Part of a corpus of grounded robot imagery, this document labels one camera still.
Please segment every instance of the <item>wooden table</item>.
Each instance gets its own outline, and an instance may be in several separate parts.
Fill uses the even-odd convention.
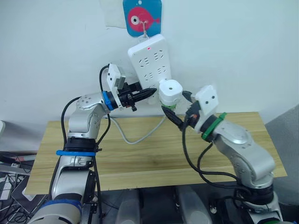
[[[247,128],[254,140],[268,150],[276,163],[274,174],[286,176],[279,155],[257,112],[229,113],[227,120]],[[161,117],[117,119],[130,141],[135,141],[154,128]],[[107,120],[101,122],[104,132]],[[186,131],[187,148],[191,160],[196,163],[199,154],[207,147],[200,135],[191,128]],[[62,149],[63,137],[59,121],[50,121],[37,153],[26,194],[47,194],[58,159],[56,150]],[[146,140],[129,145],[112,122],[110,131],[97,153],[101,190],[131,189],[167,185],[204,183],[187,163],[182,149],[182,133],[169,120],[166,120]],[[203,158],[202,169],[234,173],[230,161],[216,147],[211,148]],[[213,182],[232,181],[227,176],[208,176]]]

